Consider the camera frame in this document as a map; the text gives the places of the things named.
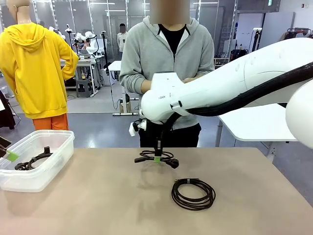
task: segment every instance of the yellow hoodie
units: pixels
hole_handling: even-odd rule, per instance
[[[28,118],[67,112],[64,80],[74,76],[77,62],[70,46],[41,25],[13,25],[0,36],[0,70]]]

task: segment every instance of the plastic bin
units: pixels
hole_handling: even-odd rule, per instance
[[[19,155],[14,162],[0,159],[0,187],[2,190],[16,192],[40,192],[64,167],[73,155],[74,133],[72,131],[35,131],[10,148]],[[49,158],[34,163],[33,170],[19,171],[14,167],[18,163],[28,162],[32,157],[43,153],[49,146],[53,153]]]

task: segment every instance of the black shirt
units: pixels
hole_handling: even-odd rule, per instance
[[[164,34],[168,44],[170,45],[170,48],[171,48],[173,54],[175,55],[177,48],[178,48],[178,45],[180,43],[181,37],[184,34],[186,25],[178,31],[170,31],[161,24],[159,24],[158,26],[160,27],[160,30]]]

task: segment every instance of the black pants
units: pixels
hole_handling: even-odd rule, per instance
[[[163,147],[195,148],[198,145],[200,131],[200,124],[170,131],[165,136],[163,136]],[[153,138],[151,133],[147,133],[147,131],[140,129],[139,136],[141,148],[154,148],[156,144],[156,139]]]

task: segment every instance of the orange pants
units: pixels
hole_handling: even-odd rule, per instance
[[[35,130],[63,130],[68,131],[67,114],[56,117],[33,119]]]

